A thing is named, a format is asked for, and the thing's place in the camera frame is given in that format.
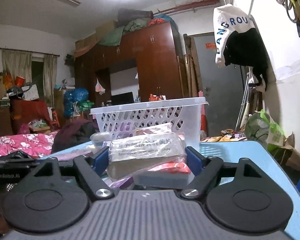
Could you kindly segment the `black hanging garment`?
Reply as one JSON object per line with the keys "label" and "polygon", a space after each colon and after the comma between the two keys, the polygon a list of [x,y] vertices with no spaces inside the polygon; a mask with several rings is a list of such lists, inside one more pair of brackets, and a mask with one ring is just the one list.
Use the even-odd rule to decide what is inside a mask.
{"label": "black hanging garment", "polygon": [[267,54],[262,39],[255,28],[250,28],[243,33],[232,32],[226,41],[223,55],[226,66],[237,64],[252,67],[257,83],[251,83],[249,87],[257,87],[264,82],[265,90],[267,90]]}

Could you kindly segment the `orange white hanging bag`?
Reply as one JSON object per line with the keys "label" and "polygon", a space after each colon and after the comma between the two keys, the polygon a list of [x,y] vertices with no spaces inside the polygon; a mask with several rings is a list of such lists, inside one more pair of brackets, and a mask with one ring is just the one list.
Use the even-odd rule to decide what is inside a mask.
{"label": "orange white hanging bag", "polygon": [[95,92],[100,95],[103,95],[106,92],[106,89],[100,84],[98,79],[96,79]]}

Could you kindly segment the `white perforated plastic basket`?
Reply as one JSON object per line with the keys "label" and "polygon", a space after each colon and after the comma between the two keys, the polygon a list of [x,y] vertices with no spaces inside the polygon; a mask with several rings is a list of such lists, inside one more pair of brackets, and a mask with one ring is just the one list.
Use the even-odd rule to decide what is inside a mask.
{"label": "white perforated plastic basket", "polygon": [[187,146],[199,150],[202,106],[206,104],[204,97],[184,98],[92,108],[90,114],[100,132],[110,133],[113,139],[170,122],[173,132],[184,134]]}

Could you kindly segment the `red cigarette box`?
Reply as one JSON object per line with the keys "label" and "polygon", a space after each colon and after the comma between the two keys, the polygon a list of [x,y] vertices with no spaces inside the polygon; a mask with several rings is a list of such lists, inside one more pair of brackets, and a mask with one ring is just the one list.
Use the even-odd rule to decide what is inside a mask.
{"label": "red cigarette box", "polygon": [[194,179],[193,173],[185,163],[165,163],[133,176],[138,186],[160,189],[185,188]]}

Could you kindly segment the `pink floral bedding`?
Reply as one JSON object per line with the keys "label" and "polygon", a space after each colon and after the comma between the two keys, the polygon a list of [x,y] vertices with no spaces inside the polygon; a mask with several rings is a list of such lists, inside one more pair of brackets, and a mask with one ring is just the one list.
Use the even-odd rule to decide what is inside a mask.
{"label": "pink floral bedding", "polygon": [[50,155],[56,134],[57,132],[51,132],[0,137],[0,157],[16,151],[23,151],[35,159]]}

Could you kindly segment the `white medicine box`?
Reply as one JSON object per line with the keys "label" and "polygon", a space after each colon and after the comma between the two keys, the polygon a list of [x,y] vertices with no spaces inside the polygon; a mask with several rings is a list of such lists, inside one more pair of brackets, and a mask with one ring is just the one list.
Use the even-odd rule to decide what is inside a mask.
{"label": "white medicine box", "polygon": [[178,135],[171,132],[113,140],[108,158],[108,176],[121,180],[165,163],[182,163],[186,153]]}

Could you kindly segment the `green plastic bag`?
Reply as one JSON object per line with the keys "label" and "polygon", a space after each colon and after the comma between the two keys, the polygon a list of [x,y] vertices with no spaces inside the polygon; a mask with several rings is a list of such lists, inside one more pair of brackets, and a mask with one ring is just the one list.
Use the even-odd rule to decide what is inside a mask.
{"label": "green plastic bag", "polygon": [[286,139],[282,128],[265,110],[255,112],[249,117],[244,134],[248,140],[258,142],[268,151],[283,147]]}

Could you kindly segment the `grey metal door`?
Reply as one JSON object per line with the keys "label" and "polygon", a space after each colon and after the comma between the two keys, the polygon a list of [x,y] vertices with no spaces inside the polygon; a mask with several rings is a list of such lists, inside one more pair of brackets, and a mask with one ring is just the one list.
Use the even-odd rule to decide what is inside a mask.
{"label": "grey metal door", "polygon": [[199,90],[208,102],[205,105],[206,135],[221,135],[223,129],[235,129],[244,92],[242,70],[239,66],[218,67],[217,48],[212,32],[184,34],[186,52],[198,70]]}

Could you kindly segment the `beige window curtains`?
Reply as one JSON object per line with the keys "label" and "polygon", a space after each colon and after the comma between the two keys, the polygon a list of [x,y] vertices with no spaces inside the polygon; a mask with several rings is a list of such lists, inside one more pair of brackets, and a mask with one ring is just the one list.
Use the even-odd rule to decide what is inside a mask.
{"label": "beige window curtains", "polygon": [[[26,81],[32,81],[32,53],[21,50],[1,51],[3,71],[10,73],[15,79],[24,77]],[[43,96],[48,106],[54,106],[53,90],[56,85],[58,56],[44,54],[43,56]]]}

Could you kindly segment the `white cap with blue letters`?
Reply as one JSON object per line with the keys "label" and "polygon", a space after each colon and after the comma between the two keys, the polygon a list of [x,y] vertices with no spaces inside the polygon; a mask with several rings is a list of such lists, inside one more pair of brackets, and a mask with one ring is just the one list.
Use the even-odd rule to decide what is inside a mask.
{"label": "white cap with blue letters", "polygon": [[225,49],[228,38],[235,31],[245,33],[254,28],[253,20],[241,9],[231,4],[216,7],[213,10],[213,29],[216,44],[215,63],[225,67]]}

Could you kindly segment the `dark red wooden wardrobe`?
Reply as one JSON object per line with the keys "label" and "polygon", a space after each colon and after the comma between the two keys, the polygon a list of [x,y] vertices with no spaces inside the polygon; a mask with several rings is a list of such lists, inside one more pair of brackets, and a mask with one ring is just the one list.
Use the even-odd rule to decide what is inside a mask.
{"label": "dark red wooden wardrobe", "polygon": [[[86,89],[97,107],[128,92],[142,102],[157,92],[167,99],[189,96],[180,35],[170,21],[124,34],[118,46],[95,44],[74,64],[75,86]],[[95,92],[96,79],[103,95]]]}

